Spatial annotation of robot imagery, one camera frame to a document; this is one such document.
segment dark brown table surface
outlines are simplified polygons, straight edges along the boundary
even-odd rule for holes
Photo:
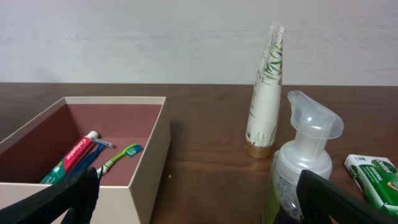
[[[398,164],[398,87],[283,86],[276,149],[295,137],[290,90],[345,123],[326,146],[333,183],[362,198],[343,165],[348,154]],[[166,96],[172,144],[151,223],[258,223],[271,159],[244,150],[251,94],[252,85],[0,83],[0,140],[63,96]]]

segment toothpaste tube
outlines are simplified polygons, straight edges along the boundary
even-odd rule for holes
[[[398,173],[389,159],[349,155],[344,165],[369,203],[398,217]]]
[[[98,133],[91,131],[79,143],[73,147],[68,154],[58,163],[51,172],[44,177],[41,184],[56,184],[62,180],[81,158],[94,146],[94,141],[90,138],[97,138]]]

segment cardboard box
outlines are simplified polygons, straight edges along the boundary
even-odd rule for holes
[[[165,97],[133,96],[58,100],[0,142],[0,208],[48,187],[38,183],[84,135],[97,131],[116,149],[105,149],[91,165],[96,168],[130,144],[145,149],[102,178],[91,222],[149,223],[170,143],[165,103]]]

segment bamboo leaf print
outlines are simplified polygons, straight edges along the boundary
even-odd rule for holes
[[[272,144],[272,141],[275,139],[275,132],[276,132],[276,125],[275,125],[275,127],[274,127],[274,130],[273,130],[272,133],[271,133],[270,138],[269,138],[268,146],[270,146],[270,145]]]
[[[271,45],[272,45],[272,42],[274,41],[274,36],[271,36]]]
[[[264,83],[264,84],[266,84],[266,85],[271,85],[271,84],[266,83],[266,81],[264,80],[264,78],[261,79],[261,82]]]
[[[250,121],[250,116],[249,116],[249,121],[248,121],[248,123],[249,123],[249,125],[248,125],[248,128],[247,128],[247,130],[246,130],[246,135],[248,136],[248,139],[249,139],[249,141],[250,141],[250,137],[251,137],[251,121]]]
[[[279,69],[275,68],[274,66],[272,66],[272,65],[269,65],[269,66],[270,66],[272,69],[274,69],[275,71],[280,72]]]
[[[264,70],[264,73],[266,73],[266,72],[272,74],[272,71],[271,71],[271,69],[269,68],[268,64],[266,64],[266,69]]]
[[[262,134],[261,141],[259,142],[259,147],[266,147],[265,136]]]
[[[272,74],[272,72],[271,71],[269,71],[269,72],[266,72],[266,73],[264,73],[265,75],[269,75],[269,76],[274,76],[274,74]]]
[[[273,53],[271,53],[271,56],[272,56],[274,59],[279,59],[279,58],[277,58]]]
[[[273,65],[278,65],[278,64],[280,64],[280,63],[282,63],[282,61],[278,61],[278,62],[271,62],[271,64],[273,64]]]
[[[256,135],[256,137],[253,139],[253,145],[254,145],[254,146],[256,145],[256,143],[258,142],[258,140],[260,140],[259,136],[260,136],[260,132],[258,132],[257,135]]]
[[[267,74],[266,74],[266,77],[269,78],[269,79],[272,79],[272,80],[276,80],[276,78],[274,78],[274,77],[272,77],[270,75],[267,75]]]

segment cream tube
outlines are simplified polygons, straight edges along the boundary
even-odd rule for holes
[[[245,147],[257,158],[269,157],[275,142],[282,89],[283,33],[284,28],[274,21],[251,98]]]

